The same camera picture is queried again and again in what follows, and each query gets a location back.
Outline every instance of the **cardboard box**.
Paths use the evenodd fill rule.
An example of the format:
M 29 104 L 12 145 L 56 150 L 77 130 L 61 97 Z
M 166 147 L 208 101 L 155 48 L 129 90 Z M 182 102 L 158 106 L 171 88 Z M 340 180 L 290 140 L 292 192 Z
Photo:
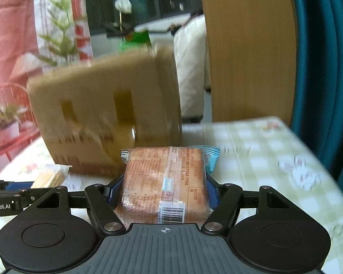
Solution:
M 180 144 L 171 49 L 77 63 L 33 78 L 27 88 L 50 154 L 71 172 L 115 177 L 125 169 L 122 148 Z

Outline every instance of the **barcode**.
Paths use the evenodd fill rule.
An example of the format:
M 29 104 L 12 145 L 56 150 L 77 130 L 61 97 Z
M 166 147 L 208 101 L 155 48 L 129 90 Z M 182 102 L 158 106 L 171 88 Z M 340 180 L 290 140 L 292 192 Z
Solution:
M 170 203 L 160 201 L 159 205 L 159 219 L 160 224 L 183 224 L 185 214 L 185 203 Z

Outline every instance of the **table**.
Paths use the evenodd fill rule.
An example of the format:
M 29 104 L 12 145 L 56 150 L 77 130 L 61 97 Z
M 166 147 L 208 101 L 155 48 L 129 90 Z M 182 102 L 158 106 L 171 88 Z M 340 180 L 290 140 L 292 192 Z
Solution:
M 326 274 L 343 274 L 343 194 L 311 151 L 278 118 L 183 125 L 183 146 L 220 147 L 214 179 L 234 183 L 245 190 L 269 185 L 322 224 L 332 240 L 323 266 Z M 6 181 L 32 181 L 46 163 L 53 163 L 42 138 L 23 150 L 1 173 Z M 102 177 L 70 174 L 69 190 L 83 190 L 93 183 L 107 184 Z M 87 219 L 86 212 L 72 213 Z M 255 209 L 241 211 L 238 221 Z M 12 217 L 0 218 L 0 229 Z

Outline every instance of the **metal screw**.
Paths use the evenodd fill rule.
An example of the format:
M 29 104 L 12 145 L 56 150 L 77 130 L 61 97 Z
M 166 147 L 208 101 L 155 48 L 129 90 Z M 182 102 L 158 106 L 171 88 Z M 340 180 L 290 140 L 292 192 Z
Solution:
M 122 225 L 119 222 L 108 222 L 107 224 L 104 225 L 104 228 L 107 231 L 115 232 L 115 231 L 120 230 L 122 228 Z
M 204 228 L 207 230 L 207 231 L 210 231 L 210 232 L 216 232 L 216 231 L 219 231 L 222 229 L 222 224 L 219 223 L 219 222 L 209 222 L 207 223 Z

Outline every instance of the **wooden cabinet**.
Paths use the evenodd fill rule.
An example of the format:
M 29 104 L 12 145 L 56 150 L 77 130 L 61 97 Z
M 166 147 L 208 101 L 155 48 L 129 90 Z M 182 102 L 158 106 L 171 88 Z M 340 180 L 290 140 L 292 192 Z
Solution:
M 290 123 L 296 76 L 292 0 L 202 0 L 213 121 L 276 115 Z

